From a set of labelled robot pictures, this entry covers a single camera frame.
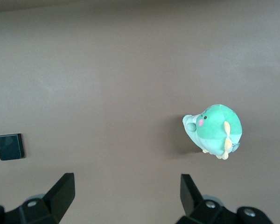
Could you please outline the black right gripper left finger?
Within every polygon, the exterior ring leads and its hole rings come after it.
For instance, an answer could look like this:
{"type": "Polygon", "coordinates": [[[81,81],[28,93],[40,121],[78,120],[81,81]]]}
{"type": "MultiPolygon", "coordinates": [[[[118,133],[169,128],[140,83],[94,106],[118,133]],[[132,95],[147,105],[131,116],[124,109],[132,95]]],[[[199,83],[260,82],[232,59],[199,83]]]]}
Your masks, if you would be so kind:
{"type": "Polygon", "coordinates": [[[42,197],[26,200],[4,215],[6,224],[58,224],[75,198],[75,177],[64,174],[42,197]]]}

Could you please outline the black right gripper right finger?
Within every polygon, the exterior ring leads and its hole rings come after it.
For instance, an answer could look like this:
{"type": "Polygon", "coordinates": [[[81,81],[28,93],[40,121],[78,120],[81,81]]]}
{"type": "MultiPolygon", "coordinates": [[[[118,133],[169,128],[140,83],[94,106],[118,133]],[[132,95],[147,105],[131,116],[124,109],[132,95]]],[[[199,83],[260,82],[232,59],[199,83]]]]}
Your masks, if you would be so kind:
{"type": "Polygon", "coordinates": [[[204,199],[189,174],[182,174],[180,200],[185,212],[177,224],[237,224],[237,215],[213,199],[204,199]]]}

